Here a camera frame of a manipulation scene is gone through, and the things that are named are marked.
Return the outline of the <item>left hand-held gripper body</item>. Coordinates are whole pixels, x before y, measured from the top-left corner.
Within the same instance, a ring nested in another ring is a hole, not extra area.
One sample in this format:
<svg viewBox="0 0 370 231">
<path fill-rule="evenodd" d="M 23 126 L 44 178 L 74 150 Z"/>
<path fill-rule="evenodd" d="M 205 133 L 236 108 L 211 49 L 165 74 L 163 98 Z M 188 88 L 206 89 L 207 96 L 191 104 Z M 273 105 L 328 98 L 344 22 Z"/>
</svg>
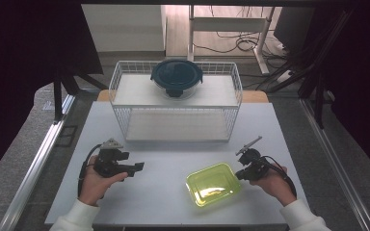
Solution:
<svg viewBox="0 0 370 231">
<path fill-rule="evenodd" d="M 117 174 L 117 166 L 122 152 L 122 145 L 114 139 L 108 139 L 100 145 L 100 150 L 93 164 L 93 169 L 102 177 L 112 177 Z"/>
</svg>

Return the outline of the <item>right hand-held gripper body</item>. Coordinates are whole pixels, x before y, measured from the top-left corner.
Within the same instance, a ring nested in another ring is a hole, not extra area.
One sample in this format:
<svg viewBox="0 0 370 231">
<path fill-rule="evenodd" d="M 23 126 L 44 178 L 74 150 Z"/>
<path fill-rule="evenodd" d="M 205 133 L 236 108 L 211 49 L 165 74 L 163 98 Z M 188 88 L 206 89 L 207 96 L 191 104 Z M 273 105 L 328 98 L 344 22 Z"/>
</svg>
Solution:
<svg viewBox="0 0 370 231">
<path fill-rule="evenodd" d="M 264 177 L 269 170 L 269 163 L 266 161 L 264 157 L 252 146 L 262 139 L 259 136 L 257 139 L 245 144 L 239 151 L 235 153 L 236 156 L 242 156 L 244 153 L 250 153 L 253 155 L 253 159 L 249 165 L 246 165 L 244 169 L 252 170 L 256 176 L 254 180 L 259 180 L 260 178 Z"/>
</svg>

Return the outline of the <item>green square plastic container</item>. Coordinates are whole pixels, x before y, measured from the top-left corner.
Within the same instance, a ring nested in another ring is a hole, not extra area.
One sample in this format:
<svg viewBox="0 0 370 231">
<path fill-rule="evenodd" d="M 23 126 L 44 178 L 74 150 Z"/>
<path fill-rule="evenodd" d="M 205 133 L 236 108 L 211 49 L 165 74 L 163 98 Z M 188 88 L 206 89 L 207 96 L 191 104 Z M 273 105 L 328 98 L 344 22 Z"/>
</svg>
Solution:
<svg viewBox="0 0 370 231">
<path fill-rule="evenodd" d="M 219 202 L 241 190 L 239 180 L 227 163 L 218 163 L 189 174 L 186 186 L 198 207 Z"/>
</svg>

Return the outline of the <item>white wire shelf rack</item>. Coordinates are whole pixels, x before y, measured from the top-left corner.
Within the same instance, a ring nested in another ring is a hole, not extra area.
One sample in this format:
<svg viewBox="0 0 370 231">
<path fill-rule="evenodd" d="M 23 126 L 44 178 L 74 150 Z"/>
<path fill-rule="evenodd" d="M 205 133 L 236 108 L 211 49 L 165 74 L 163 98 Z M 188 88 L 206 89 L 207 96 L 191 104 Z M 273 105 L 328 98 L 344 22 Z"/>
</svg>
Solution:
<svg viewBox="0 0 370 231">
<path fill-rule="evenodd" d="M 127 141 L 228 141 L 243 99 L 235 63 L 197 62 L 202 79 L 171 97 L 151 79 L 153 61 L 119 61 L 109 101 Z"/>
</svg>

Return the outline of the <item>round container dark blue lid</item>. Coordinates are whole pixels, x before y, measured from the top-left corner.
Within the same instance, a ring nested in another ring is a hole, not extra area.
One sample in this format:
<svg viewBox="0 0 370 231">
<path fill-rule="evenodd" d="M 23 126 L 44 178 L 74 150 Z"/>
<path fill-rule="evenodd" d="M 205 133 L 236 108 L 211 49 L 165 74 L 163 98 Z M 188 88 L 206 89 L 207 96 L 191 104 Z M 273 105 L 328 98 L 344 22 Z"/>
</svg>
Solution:
<svg viewBox="0 0 370 231">
<path fill-rule="evenodd" d="M 203 72 L 190 61 L 165 60 L 152 68 L 150 80 L 168 98 L 186 99 L 195 93 L 198 84 L 203 83 Z"/>
</svg>

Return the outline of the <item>person's right hand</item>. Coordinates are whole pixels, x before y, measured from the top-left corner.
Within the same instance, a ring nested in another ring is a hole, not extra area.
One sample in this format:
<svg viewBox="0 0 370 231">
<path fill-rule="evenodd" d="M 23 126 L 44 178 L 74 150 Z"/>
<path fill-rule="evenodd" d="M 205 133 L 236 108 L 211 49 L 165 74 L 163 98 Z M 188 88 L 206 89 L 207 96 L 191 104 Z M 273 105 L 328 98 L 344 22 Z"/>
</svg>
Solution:
<svg viewBox="0 0 370 231">
<path fill-rule="evenodd" d="M 282 176 L 275 170 L 270 169 L 267 174 L 257 181 L 250 181 L 252 186 L 260 187 L 265 193 L 274 197 L 283 207 L 297 200 Z"/>
</svg>

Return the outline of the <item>person's left hand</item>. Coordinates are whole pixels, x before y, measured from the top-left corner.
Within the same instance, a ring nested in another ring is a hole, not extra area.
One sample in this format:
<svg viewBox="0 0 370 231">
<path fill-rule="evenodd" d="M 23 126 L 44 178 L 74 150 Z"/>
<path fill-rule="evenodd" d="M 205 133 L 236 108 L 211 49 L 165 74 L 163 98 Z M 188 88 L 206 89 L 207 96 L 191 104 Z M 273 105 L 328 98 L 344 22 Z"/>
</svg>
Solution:
<svg viewBox="0 0 370 231">
<path fill-rule="evenodd" d="M 79 201 L 90 206 L 96 206 L 97 201 L 104 196 L 113 184 L 123 181 L 128 177 L 127 172 L 119 173 L 109 178 L 100 176 L 93 169 L 96 158 L 96 155 L 90 157 L 89 164 L 86 166 L 86 174 L 83 179 L 81 192 L 78 195 Z"/>
</svg>

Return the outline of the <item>white table board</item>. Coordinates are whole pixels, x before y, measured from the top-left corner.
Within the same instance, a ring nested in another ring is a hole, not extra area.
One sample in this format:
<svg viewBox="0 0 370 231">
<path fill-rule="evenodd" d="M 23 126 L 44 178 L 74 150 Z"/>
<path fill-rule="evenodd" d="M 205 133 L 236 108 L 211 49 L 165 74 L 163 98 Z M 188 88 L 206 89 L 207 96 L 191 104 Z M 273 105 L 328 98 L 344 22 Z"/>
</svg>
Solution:
<svg viewBox="0 0 370 231">
<path fill-rule="evenodd" d="M 270 103 L 244 103 L 228 142 L 126 142 L 130 164 L 144 168 L 114 184 L 99 201 L 98 225 L 115 226 L 245 226 L 282 224 L 280 204 L 260 188 L 242 182 L 239 192 L 199 207 L 186 186 L 187 176 L 217 163 L 241 169 L 236 156 L 251 142 L 261 154 L 287 168 L 299 198 L 300 179 L 274 107 Z"/>
</svg>

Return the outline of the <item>wooden table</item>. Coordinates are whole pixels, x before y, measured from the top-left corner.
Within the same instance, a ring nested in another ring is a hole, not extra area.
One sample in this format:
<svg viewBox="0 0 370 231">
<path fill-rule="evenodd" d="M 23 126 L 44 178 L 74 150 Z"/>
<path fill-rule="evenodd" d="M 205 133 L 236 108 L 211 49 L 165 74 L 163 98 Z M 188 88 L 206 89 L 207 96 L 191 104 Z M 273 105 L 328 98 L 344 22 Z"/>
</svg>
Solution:
<svg viewBox="0 0 370 231">
<path fill-rule="evenodd" d="M 97 96 L 98 101 L 108 101 L 109 91 L 102 90 Z M 244 90 L 243 91 L 243 103 L 268 103 L 269 99 L 265 92 L 261 90 Z"/>
</svg>

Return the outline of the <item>black tripod stand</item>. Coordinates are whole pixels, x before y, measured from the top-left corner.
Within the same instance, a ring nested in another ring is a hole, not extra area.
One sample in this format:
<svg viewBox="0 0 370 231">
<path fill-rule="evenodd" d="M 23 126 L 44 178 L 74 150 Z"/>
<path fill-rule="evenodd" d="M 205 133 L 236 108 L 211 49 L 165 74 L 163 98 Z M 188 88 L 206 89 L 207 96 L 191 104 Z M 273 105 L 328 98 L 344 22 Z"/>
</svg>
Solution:
<svg viewBox="0 0 370 231">
<path fill-rule="evenodd" d="M 106 90 L 107 86 L 98 80 L 94 79 L 82 70 L 74 67 L 58 68 L 55 71 L 53 79 L 53 90 L 54 90 L 54 123 L 58 124 L 63 116 L 63 101 L 62 101 L 62 88 L 65 88 L 66 92 L 72 96 L 75 96 L 80 88 L 74 77 L 77 76 L 89 84 L 95 86 L 100 90 Z"/>
</svg>

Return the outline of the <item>black metal stand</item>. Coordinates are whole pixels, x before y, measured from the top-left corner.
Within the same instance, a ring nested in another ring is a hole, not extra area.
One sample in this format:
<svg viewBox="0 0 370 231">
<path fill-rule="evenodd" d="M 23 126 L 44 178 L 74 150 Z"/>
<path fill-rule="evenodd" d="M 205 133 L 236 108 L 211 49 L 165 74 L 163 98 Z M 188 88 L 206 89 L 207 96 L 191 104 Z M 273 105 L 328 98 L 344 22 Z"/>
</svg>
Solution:
<svg viewBox="0 0 370 231">
<path fill-rule="evenodd" d="M 323 106 L 325 103 L 325 77 L 321 72 L 312 72 L 303 81 L 298 90 L 300 98 L 308 98 L 312 93 L 314 96 L 313 118 L 320 129 L 324 128 L 323 124 Z"/>
</svg>

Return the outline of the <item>white cabinet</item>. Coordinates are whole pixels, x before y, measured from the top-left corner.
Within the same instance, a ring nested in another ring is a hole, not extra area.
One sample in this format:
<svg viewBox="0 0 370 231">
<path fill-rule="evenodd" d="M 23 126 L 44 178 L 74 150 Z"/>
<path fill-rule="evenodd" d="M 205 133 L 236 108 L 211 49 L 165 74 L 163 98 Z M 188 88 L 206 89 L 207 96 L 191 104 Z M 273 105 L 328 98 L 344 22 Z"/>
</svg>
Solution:
<svg viewBox="0 0 370 231">
<path fill-rule="evenodd" d="M 166 50 L 164 5 L 83 5 L 98 52 Z"/>
</svg>

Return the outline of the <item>dark curtain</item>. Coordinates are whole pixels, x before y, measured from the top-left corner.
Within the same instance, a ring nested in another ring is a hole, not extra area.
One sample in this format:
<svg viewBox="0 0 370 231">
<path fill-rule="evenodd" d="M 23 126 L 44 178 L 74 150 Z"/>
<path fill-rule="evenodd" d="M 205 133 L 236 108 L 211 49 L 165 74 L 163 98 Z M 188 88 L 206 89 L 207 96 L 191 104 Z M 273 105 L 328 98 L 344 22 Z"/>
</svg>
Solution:
<svg viewBox="0 0 370 231">
<path fill-rule="evenodd" d="M 0 0 L 0 161 L 38 89 L 102 72 L 82 0 Z"/>
</svg>

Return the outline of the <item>aluminium rail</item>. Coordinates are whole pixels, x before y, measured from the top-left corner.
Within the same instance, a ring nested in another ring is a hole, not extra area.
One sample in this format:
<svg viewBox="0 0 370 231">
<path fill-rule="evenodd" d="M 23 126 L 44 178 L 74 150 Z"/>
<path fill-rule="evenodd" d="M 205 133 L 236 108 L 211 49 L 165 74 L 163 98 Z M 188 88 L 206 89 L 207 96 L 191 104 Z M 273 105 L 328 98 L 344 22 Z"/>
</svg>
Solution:
<svg viewBox="0 0 370 231">
<path fill-rule="evenodd" d="M 315 113 L 310 103 L 305 99 L 300 99 L 299 102 L 361 229 L 363 231 L 370 231 L 370 213 L 339 160 L 326 132 L 318 125 L 314 118 Z"/>
<path fill-rule="evenodd" d="M 67 95 L 62 101 L 60 119 L 54 122 L 46 133 L 42 144 L 30 164 L 16 194 L 13 197 L 11 204 L 0 222 L 0 231 L 14 231 L 21 215 L 26 207 L 26 204 L 37 184 L 46 161 L 49 158 L 50 152 L 54 147 L 56 139 L 59 137 L 67 115 L 74 103 L 75 97 Z"/>
</svg>

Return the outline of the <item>white metal desk frame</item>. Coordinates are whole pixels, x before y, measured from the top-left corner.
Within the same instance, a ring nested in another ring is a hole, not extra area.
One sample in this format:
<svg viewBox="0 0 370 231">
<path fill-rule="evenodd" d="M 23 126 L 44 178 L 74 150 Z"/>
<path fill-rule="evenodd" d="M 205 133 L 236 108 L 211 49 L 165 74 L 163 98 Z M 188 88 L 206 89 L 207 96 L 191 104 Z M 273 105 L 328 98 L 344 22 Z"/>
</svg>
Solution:
<svg viewBox="0 0 370 231">
<path fill-rule="evenodd" d="M 189 6 L 189 40 L 187 47 L 187 60 L 192 61 L 195 57 L 194 33 L 195 32 L 240 32 L 258 33 L 258 42 L 252 51 L 263 75 L 269 75 L 270 71 L 263 58 L 263 47 L 269 28 L 272 23 L 275 7 L 271 7 L 265 17 L 216 17 L 195 16 L 195 6 Z"/>
</svg>

